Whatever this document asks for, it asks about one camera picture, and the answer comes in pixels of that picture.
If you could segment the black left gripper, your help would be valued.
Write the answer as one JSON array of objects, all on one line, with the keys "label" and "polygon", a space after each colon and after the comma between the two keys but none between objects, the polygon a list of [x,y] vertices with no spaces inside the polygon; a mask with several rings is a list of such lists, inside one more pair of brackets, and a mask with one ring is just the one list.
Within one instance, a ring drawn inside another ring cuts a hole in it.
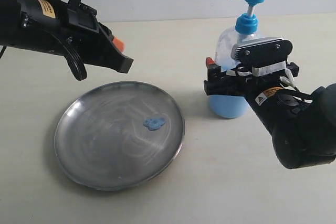
[{"label": "black left gripper", "polygon": [[63,56],[70,69],[85,65],[128,73],[124,42],[81,0],[15,0],[15,47]]}]

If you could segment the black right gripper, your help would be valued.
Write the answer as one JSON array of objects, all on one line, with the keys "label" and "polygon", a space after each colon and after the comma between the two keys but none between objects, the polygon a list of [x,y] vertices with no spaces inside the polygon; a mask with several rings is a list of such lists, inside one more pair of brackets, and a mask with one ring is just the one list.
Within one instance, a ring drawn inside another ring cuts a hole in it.
[{"label": "black right gripper", "polygon": [[205,59],[207,79],[203,82],[206,95],[228,95],[243,97],[248,92],[255,91],[264,84],[280,84],[281,78],[286,78],[284,85],[290,85],[290,80],[284,70],[255,77],[251,69],[241,63],[220,66],[211,57]]}]

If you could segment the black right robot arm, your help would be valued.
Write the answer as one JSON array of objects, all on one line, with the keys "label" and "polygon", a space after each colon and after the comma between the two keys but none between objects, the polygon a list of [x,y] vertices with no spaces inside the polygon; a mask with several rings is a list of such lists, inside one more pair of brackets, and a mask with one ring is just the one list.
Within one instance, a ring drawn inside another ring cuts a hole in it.
[{"label": "black right robot arm", "polygon": [[242,65],[222,72],[210,57],[205,64],[206,94],[243,97],[271,135],[285,168],[335,161],[335,84],[305,94],[287,88],[284,71],[254,77]]}]

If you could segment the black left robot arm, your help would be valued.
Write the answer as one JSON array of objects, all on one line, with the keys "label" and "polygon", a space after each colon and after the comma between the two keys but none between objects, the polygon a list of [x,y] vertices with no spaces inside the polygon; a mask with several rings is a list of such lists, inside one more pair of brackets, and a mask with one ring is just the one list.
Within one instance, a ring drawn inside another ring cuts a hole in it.
[{"label": "black left robot arm", "polygon": [[79,81],[86,65],[127,73],[133,59],[96,15],[82,0],[1,0],[1,52],[12,47],[62,56]]}]

